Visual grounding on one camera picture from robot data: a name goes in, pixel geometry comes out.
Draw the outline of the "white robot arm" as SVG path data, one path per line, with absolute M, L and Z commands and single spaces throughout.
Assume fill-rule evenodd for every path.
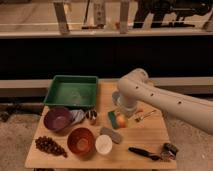
M 137 68 L 117 82 L 119 110 L 130 118 L 137 111 L 137 102 L 142 101 L 208 133 L 213 134 L 213 102 L 203 100 L 149 84 L 147 72 Z

